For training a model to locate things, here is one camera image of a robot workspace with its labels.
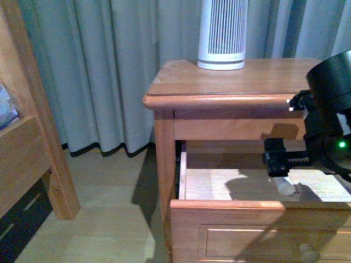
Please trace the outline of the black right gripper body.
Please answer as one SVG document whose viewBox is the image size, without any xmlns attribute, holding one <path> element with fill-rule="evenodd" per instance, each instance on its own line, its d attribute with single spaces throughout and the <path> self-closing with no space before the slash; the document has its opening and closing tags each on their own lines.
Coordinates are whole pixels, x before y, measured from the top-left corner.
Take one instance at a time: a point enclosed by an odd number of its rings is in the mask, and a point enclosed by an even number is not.
<svg viewBox="0 0 351 263">
<path fill-rule="evenodd" d="M 302 111 L 304 151 L 286 151 L 283 138 L 264 140 L 263 164 L 271 178 L 287 177 L 294 167 L 314 167 L 326 175 L 350 180 L 350 135 L 333 134 L 323 125 L 313 95 L 302 90 L 287 100 L 290 111 Z"/>
</svg>

